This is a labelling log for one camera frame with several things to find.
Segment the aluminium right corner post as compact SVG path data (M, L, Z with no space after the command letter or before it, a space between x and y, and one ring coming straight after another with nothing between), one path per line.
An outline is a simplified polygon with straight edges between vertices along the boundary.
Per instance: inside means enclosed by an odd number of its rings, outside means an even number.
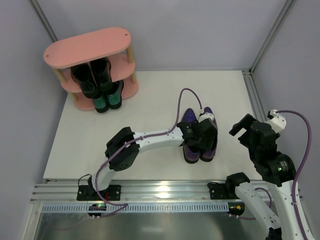
M290 14L290 12L296 2L297 2L296 0L286 0L284 2L283 6L280 9L279 14L275 18L275 21L274 21L270 31L268 32L265 40L263 41L263 44L260 47L252 65L249 69L249 72L251 75L255 72L256 68L258 67L258 65L260 64L264 55L266 54L267 50L269 49L269 47L273 43L275 37L277 36L278 32L280 31L282 25L284 24L286 18Z

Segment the black patent loafer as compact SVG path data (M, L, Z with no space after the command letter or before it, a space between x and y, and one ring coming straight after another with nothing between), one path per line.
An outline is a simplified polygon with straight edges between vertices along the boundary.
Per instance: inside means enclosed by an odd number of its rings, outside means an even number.
M72 66L70 71L72 79L79 85L86 98L97 99L102 96L87 63Z
M103 92L109 91L113 87L111 77L111 63L107 57L99 58L90 62L94 80Z

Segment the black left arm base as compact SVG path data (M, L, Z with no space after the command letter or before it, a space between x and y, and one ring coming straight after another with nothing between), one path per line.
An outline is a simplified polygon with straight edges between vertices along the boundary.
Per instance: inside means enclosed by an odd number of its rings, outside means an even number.
M84 177L89 177L87 180L87 184L80 185L80 180ZM77 201L100 201L101 198L94 190L92 184L92 175L86 174L78 179L77 182L78 189L77 189ZM114 185L111 184L105 190L101 190L99 193L100 195L107 201L120 201L121 200L121 185Z

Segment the aluminium rail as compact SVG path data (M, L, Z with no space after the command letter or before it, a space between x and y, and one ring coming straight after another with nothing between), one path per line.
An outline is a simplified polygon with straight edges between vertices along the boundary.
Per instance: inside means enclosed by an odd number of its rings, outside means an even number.
M209 180L113 180L120 185L119 203L208 202ZM31 203L74 203L78 194L76 179L48 180L37 183Z
M268 120L268 118L267 116L265 116L265 113L263 112L262 102L256 84L254 83L254 79L249 71L243 70L242 75L247 88L250 104L253 110L254 122L265 123ZM279 154L280 153L277 150L277 154L273 159L251 160L254 164L256 171L262 176L264 180L270 178L273 172L278 172L278 168L276 167L276 161L277 156Z

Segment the green loafer shoe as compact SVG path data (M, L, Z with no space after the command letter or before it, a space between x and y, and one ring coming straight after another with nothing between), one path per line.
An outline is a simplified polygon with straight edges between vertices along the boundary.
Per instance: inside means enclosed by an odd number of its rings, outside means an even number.
M105 113L109 110L109 103L104 95L93 98L92 102L98 113Z
M122 91L124 81L119 80L112 83L112 88L107 91L107 100L109 107L113 110L119 109L122 106Z

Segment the aluminium right side rail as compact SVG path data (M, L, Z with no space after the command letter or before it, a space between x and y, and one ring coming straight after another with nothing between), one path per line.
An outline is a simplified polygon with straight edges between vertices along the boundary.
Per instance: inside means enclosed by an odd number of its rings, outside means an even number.
M247 88L250 104L253 110L254 122L265 123L268 120L268 118L267 116L265 116L265 113L263 112L262 102L256 84L254 83L254 79L249 71L243 70L242 75ZM273 172L278 172L278 168L276 167L276 161L277 156L279 154L280 153L277 150L277 154L273 159L251 160L254 164L256 171L262 176L264 180L270 178Z

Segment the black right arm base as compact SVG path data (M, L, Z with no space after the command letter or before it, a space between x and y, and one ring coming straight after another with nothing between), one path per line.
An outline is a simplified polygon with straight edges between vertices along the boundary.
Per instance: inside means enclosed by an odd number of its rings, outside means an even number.
M211 200L237 200L234 193L230 193L225 183L209 182L207 184Z

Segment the pink three-tier shoe shelf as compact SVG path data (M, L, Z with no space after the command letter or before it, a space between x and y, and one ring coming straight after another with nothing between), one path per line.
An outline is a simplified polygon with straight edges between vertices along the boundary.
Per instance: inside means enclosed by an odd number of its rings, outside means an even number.
M134 96L139 85L135 73L132 37L122 27L108 27L58 40L48 46L43 54L44 61L53 69L62 88L82 111L93 110L94 104L72 79L70 68L103 57L110 60L112 81L122 80L124 83L122 99Z

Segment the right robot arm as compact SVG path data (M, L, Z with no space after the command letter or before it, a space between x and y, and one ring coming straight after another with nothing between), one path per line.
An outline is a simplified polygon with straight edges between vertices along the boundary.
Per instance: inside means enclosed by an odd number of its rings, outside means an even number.
M243 172L229 175L225 183L264 228L267 240L313 240L314 236L300 201L298 172L291 158L277 149L276 140L286 124L282 116L260 122L248 114L234 124L229 132L235 136L240 130L245 130L238 140L248 149L255 170L265 181L276 213L256 194Z

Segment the aluminium front rail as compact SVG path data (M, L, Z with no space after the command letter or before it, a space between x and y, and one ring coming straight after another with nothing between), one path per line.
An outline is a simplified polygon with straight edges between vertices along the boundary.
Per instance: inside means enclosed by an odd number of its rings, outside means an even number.
M113 180L120 185L119 203L208 202L209 180ZM78 194L76 179L48 180L37 183L31 203L74 203Z

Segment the purple loafer shoe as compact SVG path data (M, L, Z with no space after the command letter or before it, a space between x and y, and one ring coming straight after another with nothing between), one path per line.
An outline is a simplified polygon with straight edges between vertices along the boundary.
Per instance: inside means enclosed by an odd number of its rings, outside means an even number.
M194 132L192 130L192 124L195 123L198 123L195 112L192 108L188 108L184 112L180 123L178 123L179 129L181 130L182 136L185 140L188 140L193 136ZM197 163L200 158L199 148L195 146L188 146L186 144L184 144L182 147L184 160L189 164Z
M215 127L216 130L218 130L217 123L215 124L213 122L213 126ZM211 162L216 155L217 145L218 145L218 132L215 134L211 149L209 151L204 151L204 150L200 151L200 159L204 162Z

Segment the aluminium left corner post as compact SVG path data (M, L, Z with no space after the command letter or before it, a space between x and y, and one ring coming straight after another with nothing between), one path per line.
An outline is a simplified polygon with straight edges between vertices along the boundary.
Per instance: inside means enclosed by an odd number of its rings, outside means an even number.
M50 40L53 43L57 42L59 39L57 38L57 36L56 36L51 24L49 23L49 20L46 17L46 15L45 15L45 13L44 13L39 1L38 0L29 0L29 3L31 5L31 7L33 8L35 14L37 15L40 23L44 27L44 30L47 33L47 35L50 38Z

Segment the aluminium corner post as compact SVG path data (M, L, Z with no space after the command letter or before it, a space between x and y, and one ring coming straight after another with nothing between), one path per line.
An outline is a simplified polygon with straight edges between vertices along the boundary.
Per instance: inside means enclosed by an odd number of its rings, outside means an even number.
M56 36L51 24L49 23L49 20L46 17L46 15L45 15L45 13L44 13L39 1L38 0L29 0L29 3L31 5L31 7L33 8L35 14L37 15L40 23L44 27L44 30L47 33L47 35L50 38L50 40L53 43L57 42L59 39L57 38L57 36Z
M264 55L266 54L267 50L269 49L269 47L273 43L275 37L277 36L278 32L280 31L282 25L284 24L286 18L290 14L290 12L296 2L297 2L296 0L286 0L284 2L283 6L280 9L279 14L275 18L275 21L274 21L270 31L268 32L265 40L263 41L263 44L260 47L252 65L249 69L249 72L251 75L255 72L256 68L258 67L258 65L260 64Z

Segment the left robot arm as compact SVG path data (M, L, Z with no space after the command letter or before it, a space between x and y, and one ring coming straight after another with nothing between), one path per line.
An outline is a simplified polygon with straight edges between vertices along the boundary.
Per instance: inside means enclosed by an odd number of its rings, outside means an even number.
M134 132L130 127L121 129L106 145L105 160L90 178L89 186L101 200L116 173L130 168L143 152L164 147L195 147L213 152L218 146L218 125L214 115L206 113L199 120L176 122L168 130Z

